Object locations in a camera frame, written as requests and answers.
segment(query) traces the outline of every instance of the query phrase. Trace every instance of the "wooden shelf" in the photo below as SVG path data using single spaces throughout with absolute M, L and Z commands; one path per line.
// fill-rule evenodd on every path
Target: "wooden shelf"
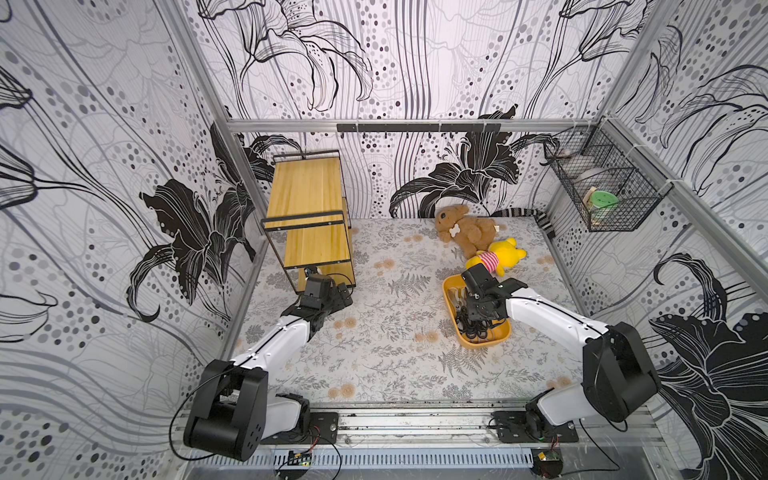
M 275 166 L 270 205 L 263 225 L 268 230 L 286 231 L 283 259 L 286 269 L 317 265 L 324 274 L 343 273 L 355 282 L 351 239 L 348 241 L 346 198 L 342 192 L 338 157 L 287 161 Z M 330 211 L 341 213 L 306 217 Z M 271 220 L 291 216 L 305 217 Z M 317 226 L 325 222 L 335 224 Z M 337 283 L 350 281 L 339 275 L 334 276 L 334 280 Z M 305 283 L 306 278 L 301 271 L 297 291 L 303 291 Z
M 272 221 L 271 217 L 342 210 L 341 164 L 338 158 L 280 162 L 275 166 L 266 228 L 340 220 L 339 216 Z
M 344 223 L 288 230 L 286 268 L 344 260 L 349 260 Z

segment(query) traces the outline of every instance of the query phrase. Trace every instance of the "mounting plate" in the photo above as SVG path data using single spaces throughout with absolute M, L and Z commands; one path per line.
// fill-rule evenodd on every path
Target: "mounting plate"
M 534 439 L 528 432 L 526 432 L 525 412 L 519 410 L 498 410 L 497 412 L 492 413 L 492 421 L 494 422 L 494 427 L 497 425 L 504 425 L 504 427 L 495 429 L 498 435 L 498 440 L 501 443 L 551 442 L 551 439 Z M 578 433 L 576 433 L 576 428 L 573 422 L 560 425 L 554 430 L 558 434 L 560 443 L 578 442 Z
M 339 414 L 336 412 L 310 412 L 310 435 L 316 435 L 317 430 L 315 430 L 315 427 L 320 429 L 320 436 L 324 437 L 325 439 L 328 439 L 331 441 L 331 443 L 336 443 L 336 433 L 339 430 Z M 306 436 L 306 439 L 299 443 L 296 443 L 295 439 L 293 442 L 290 441 L 290 438 L 283 439 L 279 437 L 278 435 L 272 435 L 269 438 L 261 439 L 260 444 L 261 445 L 312 445 L 312 437 L 310 435 Z M 326 442 L 325 439 L 320 439 L 317 442 L 317 445 L 329 445 L 328 442 Z

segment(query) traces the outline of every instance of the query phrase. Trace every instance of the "vent grille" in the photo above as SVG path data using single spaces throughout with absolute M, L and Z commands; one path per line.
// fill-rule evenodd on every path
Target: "vent grille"
M 404 469 L 404 468 L 530 468 L 533 466 L 531 449 L 340 449 L 342 469 Z M 246 462 L 215 456 L 206 458 L 203 465 L 231 468 L 275 469 L 288 458 L 288 449 L 274 452 L 258 449 Z M 339 456 L 333 449 L 313 452 L 314 469 L 336 469 Z M 283 470 L 304 468 L 285 466 Z

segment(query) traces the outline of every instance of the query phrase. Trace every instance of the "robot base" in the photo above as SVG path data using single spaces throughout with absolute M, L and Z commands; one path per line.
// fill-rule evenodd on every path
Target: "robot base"
M 261 439 L 261 445 L 295 445 L 301 440 L 302 437 L 306 437 L 306 440 L 301 443 L 310 445 L 313 441 L 313 436 L 317 435 L 319 430 L 320 436 L 324 439 L 320 439 L 318 445 L 336 443 L 336 433 L 339 426 L 339 414 L 335 412 L 311 412 L 310 401 L 302 396 L 287 393 L 284 395 L 278 395 L 291 400 L 296 400 L 301 403 L 301 413 L 299 414 L 299 420 L 296 422 L 296 427 L 293 430 L 287 432 L 280 432 L 277 435 L 272 435 Z
M 501 443 L 551 443 L 552 436 L 544 439 L 531 436 L 528 428 L 529 414 L 531 413 L 519 410 L 499 410 L 493 412 L 493 427 L 498 434 L 498 440 Z M 576 427 L 573 422 L 558 425 L 550 430 L 550 432 L 558 436 L 560 443 L 578 442 L 578 433 L 576 433 Z

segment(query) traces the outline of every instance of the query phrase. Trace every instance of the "green lid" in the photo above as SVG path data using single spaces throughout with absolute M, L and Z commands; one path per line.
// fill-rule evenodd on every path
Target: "green lid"
M 613 195 L 610 192 L 596 190 L 589 197 L 589 201 L 595 208 L 605 208 L 613 207 L 619 202 L 619 199 L 616 198 L 616 195 Z

